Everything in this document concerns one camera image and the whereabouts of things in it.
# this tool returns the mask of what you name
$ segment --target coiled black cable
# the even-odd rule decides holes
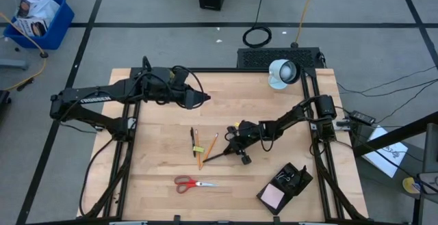
[[[250,47],[250,48],[260,48],[260,47],[266,45],[267,43],[269,43],[269,42],[271,41],[271,39],[272,39],[272,32],[271,32],[271,29],[269,29],[269,27],[263,27],[263,26],[258,26],[258,27],[256,27],[256,25],[257,25],[257,21],[259,20],[259,13],[260,13],[261,1],[262,1],[262,0],[260,0],[260,2],[259,2],[259,9],[257,10],[257,16],[255,17],[254,25],[253,25],[248,31],[246,31],[245,34],[244,34],[243,37],[242,37],[242,41],[244,42],[244,44],[245,44],[246,46]],[[266,33],[268,34],[268,38],[266,38],[265,41],[263,41],[263,42],[261,42],[261,43],[259,43],[259,44],[251,44],[251,43],[248,43],[248,41],[246,41],[246,37],[247,37],[247,35],[248,35],[250,32],[252,32],[252,31],[254,31],[254,30],[262,30],[262,31],[266,32]]]

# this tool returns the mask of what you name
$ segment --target red scissors handle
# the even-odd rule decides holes
[[[196,181],[190,178],[190,176],[177,176],[175,184],[177,184],[177,193],[179,194],[183,194],[190,188],[196,187]]]
[[[186,184],[186,183],[193,183],[195,184],[196,181],[190,178],[190,176],[177,176],[175,178],[175,184]]]
[[[177,193],[183,194],[192,187],[196,187],[196,183],[186,183],[177,185]]]

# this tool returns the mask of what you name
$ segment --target sticky note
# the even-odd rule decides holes
[[[272,208],[276,209],[281,199],[283,198],[285,194],[280,191],[278,188],[274,187],[271,184],[268,184],[265,188],[265,192],[261,196],[261,199],[268,205],[270,205]]]
[[[193,146],[193,150],[198,152],[198,153],[203,153],[204,152],[204,148],[202,148],[200,146]]]

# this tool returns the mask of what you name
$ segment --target white paper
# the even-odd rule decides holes
[[[372,132],[368,141],[373,140],[377,137],[380,137],[386,133],[387,133],[387,131],[384,130],[384,128],[381,128],[380,126],[378,126]],[[393,162],[394,164],[399,166],[400,163],[402,162],[403,157],[405,155],[405,152],[407,150],[408,150],[408,148],[404,144],[398,142],[398,143],[392,144],[391,146],[387,146],[387,147],[384,147],[382,149],[378,149],[377,151],[379,153],[381,153],[383,156],[385,156],[386,158],[388,158],[389,160],[391,160],[391,162]],[[372,165],[376,166],[379,170],[381,170],[382,172],[387,174],[389,177],[391,177],[391,178],[394,177],[394,174],[397,171],[397,167],[390,164],[386,159],[381,157],[379,154],[377,154],[375,152],[371,152],[371,153],[365,154],[362,157],[364,159],[368,160]]]

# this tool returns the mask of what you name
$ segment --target blue bin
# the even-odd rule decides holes
[[[40,45],[42,49],[56,50],[60,47],[62,39],[66,35],[68,27],[75,16],[75,13],[67,5],[66,0],[54,0],[60,5],[60,8],[55,14],[49,29],[46,34],[41,37],[31,36],[30,38]],[[24,48],[36,48],[32,42],[26,39],[25,36],[21,35],[13,26],[8,25],[3,32],[5,37],[13,39],[17,44]]]

